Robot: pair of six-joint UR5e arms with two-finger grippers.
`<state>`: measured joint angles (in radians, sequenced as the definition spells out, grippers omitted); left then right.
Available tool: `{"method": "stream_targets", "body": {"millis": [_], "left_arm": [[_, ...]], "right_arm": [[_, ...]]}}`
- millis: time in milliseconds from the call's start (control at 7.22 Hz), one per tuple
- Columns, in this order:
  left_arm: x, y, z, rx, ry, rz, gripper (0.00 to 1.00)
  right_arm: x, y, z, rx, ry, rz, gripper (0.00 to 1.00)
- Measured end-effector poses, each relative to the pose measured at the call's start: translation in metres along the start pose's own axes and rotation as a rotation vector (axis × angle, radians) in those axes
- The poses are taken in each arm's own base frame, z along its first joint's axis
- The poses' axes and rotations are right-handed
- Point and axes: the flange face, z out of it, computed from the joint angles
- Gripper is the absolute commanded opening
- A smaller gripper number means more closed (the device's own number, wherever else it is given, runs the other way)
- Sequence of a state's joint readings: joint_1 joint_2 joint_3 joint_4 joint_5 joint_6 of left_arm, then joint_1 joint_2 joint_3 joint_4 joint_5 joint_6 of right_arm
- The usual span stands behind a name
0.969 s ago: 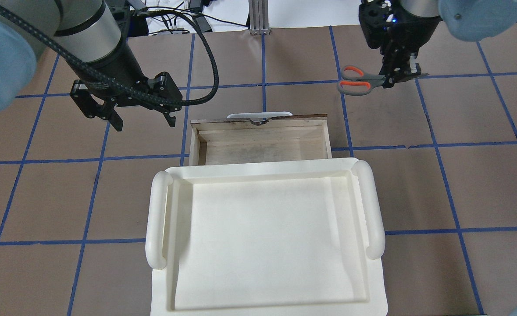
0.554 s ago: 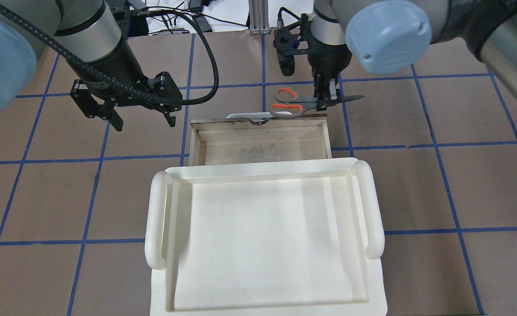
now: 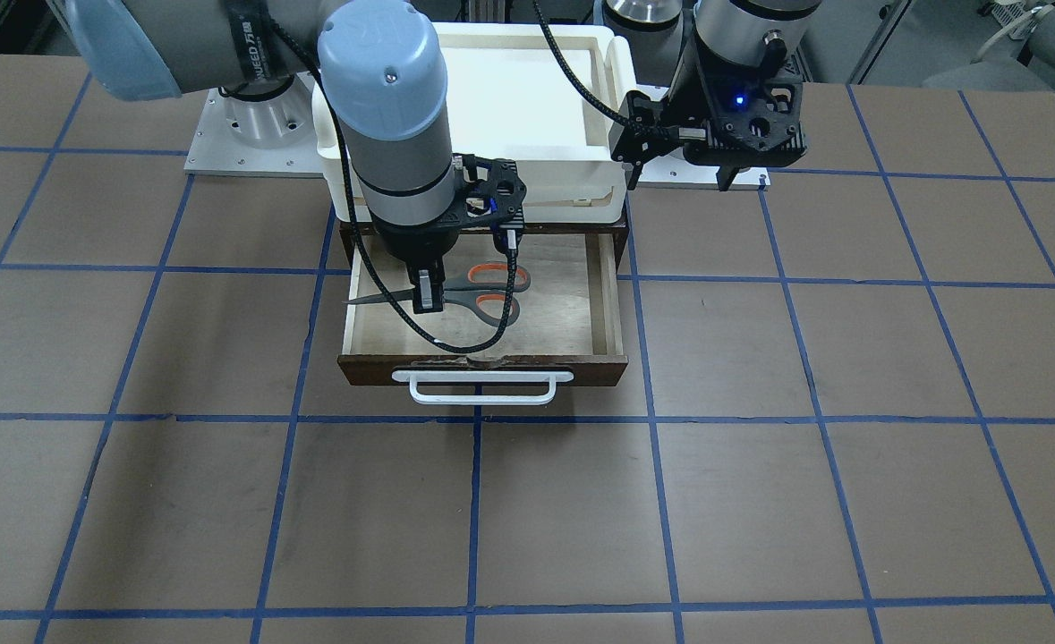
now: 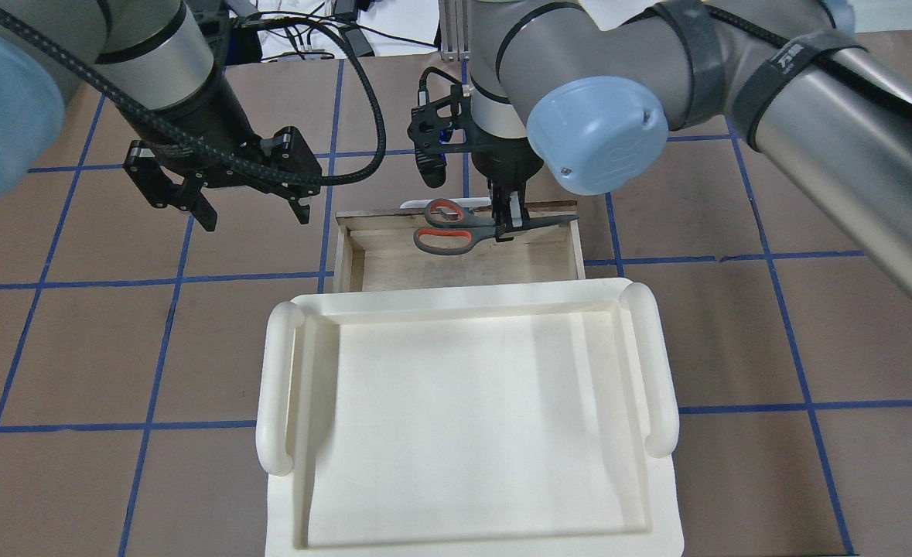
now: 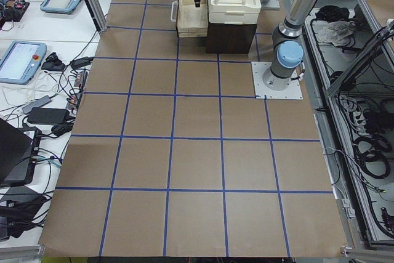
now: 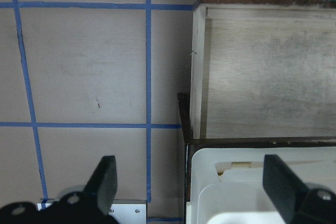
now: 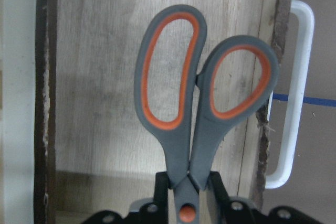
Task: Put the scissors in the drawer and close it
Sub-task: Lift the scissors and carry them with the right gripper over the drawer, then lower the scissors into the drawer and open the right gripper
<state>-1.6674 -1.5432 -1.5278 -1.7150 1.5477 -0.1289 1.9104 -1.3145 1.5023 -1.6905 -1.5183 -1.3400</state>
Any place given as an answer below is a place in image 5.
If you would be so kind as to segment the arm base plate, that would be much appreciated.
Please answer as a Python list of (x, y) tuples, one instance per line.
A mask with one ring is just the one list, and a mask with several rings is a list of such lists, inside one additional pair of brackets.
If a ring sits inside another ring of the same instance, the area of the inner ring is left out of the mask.
[(255, 98), (268, 100), (302, 100), (300, 81), (294, 70), (290, 78), (271, 73), (271, 62), (251, 62)]

